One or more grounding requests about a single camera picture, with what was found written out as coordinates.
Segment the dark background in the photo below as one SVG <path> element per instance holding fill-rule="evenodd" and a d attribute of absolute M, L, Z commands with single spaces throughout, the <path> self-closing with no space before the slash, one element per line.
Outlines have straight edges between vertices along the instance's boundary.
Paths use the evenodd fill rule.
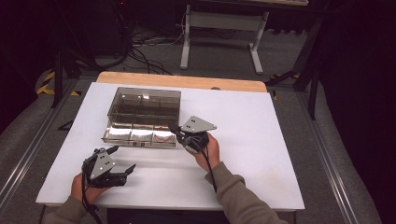
<path fill-rule="evenodd" d="M 0 133 L 35 98 L 39 76 L 53 66 L 53 55 L 66 47 L 92 58 L 114 56 L 121 49 L 122 31 L 110 1 L 6 1 L 0 15 Z M 124 15 L 169 34 L 181 21 L 177 1 L 124 1 Z M 311 1 L 310 6 L 320 5 Z M 111 21 L 96 38 L 89 20 L 98 14 Z M 224 8 L 202 7 L 222 11 Z M 332 117 L 346 150 L 372 195 L 384 223 L 392 223 L 396 201 L 395 75 L 396 8 L 390 0 L 357 1 L 346 15 L 327 18 L 319 32 L 315 57 L 322 58 L 319 72 Z M 266 29 L 274 32 L 309 30 L 312 16 L 277 12 Z M 101 42 L 110 39 L 110 43 Z"/>

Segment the hand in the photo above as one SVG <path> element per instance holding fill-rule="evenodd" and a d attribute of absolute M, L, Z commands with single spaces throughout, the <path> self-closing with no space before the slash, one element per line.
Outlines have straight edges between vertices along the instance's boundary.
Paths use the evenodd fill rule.
<path fill-rule="evenodd" d="M 216 140 L 216 138 L 214 138 L 210 133 L 207 135 L 209 137 L 209 143 L 207 144 L 207 147 L 204 148 L 204 152 L 209 158 L 210 166 L 213 169 L 220 163 L 219 143 L 218 140 Z M 198 165 L 209 173 L 209 167 L 207 166 L 204 155 L 202 153 L 191 153 L 191 155 L 195 157 Z"/>
<path fill-rule="evenodd" d="M 70 195 L 80 201 L 82 201 L 82 188 L 81 188 L 81 182 L 82 182 L 82 174 L 76 175 L 73 179 L 73 184 L 72 184 L 72 190 Z M 94 204 L 96 199 L 106 190 L 110 188 L 103 188 L 103 189 L 97 189 L 97 188 L 88 188 L 87 191 L 85 192 L 85 195 L 87 196 L 87 200 L 89 204 Z"/>

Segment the white metal stand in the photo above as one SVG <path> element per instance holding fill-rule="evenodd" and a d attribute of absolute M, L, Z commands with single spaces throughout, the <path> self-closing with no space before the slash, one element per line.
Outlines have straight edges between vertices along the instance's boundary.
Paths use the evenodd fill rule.
<path fill-rule="evenodd" d="M 233 29 L 243 31 L 256 31 L 256 39 L 254 43 L 250 43 L 251 58 L 253 59 L 256 73 L 262 74 L 262 64 L 260 63 L 257 48 L 262 39 L 262 32 L 268 19 L 268 12 L 264 12 L 262 16 L 240 16 L 230 14 L 205 13 L 191 10 L 191 6 L 187 5 L 186 24 L 184 32 L 184 45 L 181 54 L 180 68 L 185 70 L 189 63 L 190 53 L 190 27 L 217 28 L 217 29 Z"/>

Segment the gray carpet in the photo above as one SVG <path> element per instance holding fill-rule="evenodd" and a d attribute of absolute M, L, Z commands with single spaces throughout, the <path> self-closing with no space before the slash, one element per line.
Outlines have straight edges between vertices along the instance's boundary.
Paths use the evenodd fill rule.
<path fill-rule="evenodd" d="M 272 35 L 269 31 L 265 32 L 259 47 L 264 69 L 263 76 L 257 76 L 254 72 L 247 49 L 251 39 L 253 39 L 253 33 L 249 32 L 237 32 L 227 40 L 218 38 L 209 32 L 194 32 L 191 37 L 189 68 L 185 71 L 179 69 L 182 50 L 180 42 L 170 46 L 150 46 L 139 49 L 148 59 L 161 62 L 166 70 L 175 75 L 268 80 L 271 75 L 283 74 L 292 68 L 304 43 L 305 35 Z M 109 70 L 147 73 L 147 70 L 142 68 L 144 67 L 142 63 L 131 58 L 125 60 L 124 63 L 126 65 L 120 64 Z M 38 222 L 42 205 L 35 203 L 35 197 L 67 135 L 66 131 L 57 129 L 74 119 L 90 83 L 95 80 L 95 75 L 94 72 L 85 72 L 75 87 L 75 91 L 82 91 L 82 95 L 67 98 L 29 171 L 6 210 L 0 216 L 0 223 Z M 276 91 L 277 94 L 277 100 L 274 100 L 276 114 L 298 176 L 306 207 L 305 210 L 296 213 L 297 223 L 345 223 L 318 155 L 317 143 L 304 116 L 305 108 L 299 105 L 296 93 L 290 87 L 292 83 L 293 80 L 290 79 L 283 82 L 281 87 L 269 87 L 268 89 L 269 92 Z M 51 103 L 52 95 L 40 94 L 38 99 L 26 108 L 0 136 L 3 153 L 0 157 L 2 183 L 6 183 L 12 168 L 29 146 L 36 130 L 50 111 Z M 316 124 L 320 128 L 329 154 L 343 178 L 359 222 L 380 223 L 373 201 L 353 168 L 332 122 L 323 89 L 320 89 L 318 94 Z M 48 208 L 46 214 L 53 210 L 54 208 Z M 101 209 L 100 214 L 102 219 L 106 220 L 104 209 Z M 279 215 L 289 223 L 293 223 L 293 213 L 279 213 Z M 94 220 L 86 216 L 83 223 L 94 223 Z"/>

